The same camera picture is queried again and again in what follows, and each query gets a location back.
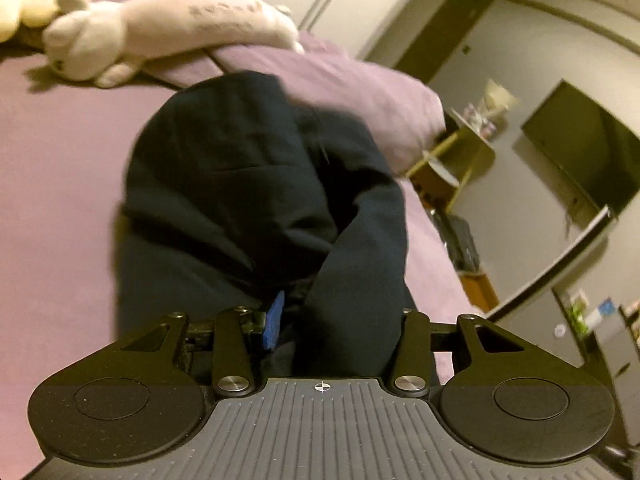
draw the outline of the black bag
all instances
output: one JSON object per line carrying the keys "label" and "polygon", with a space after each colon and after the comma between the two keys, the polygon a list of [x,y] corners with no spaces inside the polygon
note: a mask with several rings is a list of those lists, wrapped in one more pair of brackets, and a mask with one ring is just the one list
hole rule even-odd
{"label": "black bag", "polygon": [[429,215],[456,271],[479,272],[480,256],[468,222],[435,209],[429,211]]}

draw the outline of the ribbed rubber mat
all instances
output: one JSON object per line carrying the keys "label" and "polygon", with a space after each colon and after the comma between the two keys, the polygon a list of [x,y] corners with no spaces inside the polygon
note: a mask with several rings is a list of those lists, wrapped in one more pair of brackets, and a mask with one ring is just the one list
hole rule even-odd
{"label": "ribbed rubber mat", "polygon": [[520,467],[467,449],[429,405],[376,380],[269,380],[220,402],[182,447],[142,464],[92,468],[53,459],[33,480],[612,480],[592,458]]}

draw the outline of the white wall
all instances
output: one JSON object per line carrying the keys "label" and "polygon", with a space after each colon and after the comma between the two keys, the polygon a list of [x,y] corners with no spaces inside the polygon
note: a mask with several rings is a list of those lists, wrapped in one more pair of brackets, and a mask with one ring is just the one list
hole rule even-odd
{"label": "white wall", "polygon": [[[470,51],[462,54],[462,47]],[[456,213],[471,224],[501,299],[548,266],[575,238],[565,232],[573,196],[523,138],[520,125],[565,79],[640,135],[640,57],[595,32],[541,10],[496,0],[430,82],[446,107],[462,109],[493,78],[519,97],[494,141],[492,168],[471,182]],[[599,259],[578,279],[592,303],[640,297],[640,196],[625,209]]]}
{"label": "white wall", "polygon": [[640,54],[640,21],[596,0],[509,0],[585,25]]}
{"label": "white wall", "polygon": [[393,67],[445,0],[410,0],[369,53],[368,61]]}

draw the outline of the wall-mounted tv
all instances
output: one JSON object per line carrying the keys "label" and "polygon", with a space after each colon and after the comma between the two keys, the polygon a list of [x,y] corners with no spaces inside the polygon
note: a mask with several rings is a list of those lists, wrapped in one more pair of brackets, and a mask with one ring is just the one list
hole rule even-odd
{"label": "wall-mounted tv", "polygon": [[640,189],[638,135],[566,81],[522,130],[598,209],[620,213]]}

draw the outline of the crosshair symbol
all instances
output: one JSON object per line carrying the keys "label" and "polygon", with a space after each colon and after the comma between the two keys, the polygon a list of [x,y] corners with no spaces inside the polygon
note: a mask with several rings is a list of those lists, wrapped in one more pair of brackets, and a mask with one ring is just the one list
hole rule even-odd
{"label": "crosshair symbol", "polygon": [[327,383],[318,383],[316,384],[316,386],[314,386],[314,388],[321,393],[325,393],[328,392],[329,389],[334,388],[334,386],[331,386],[330,384]]}

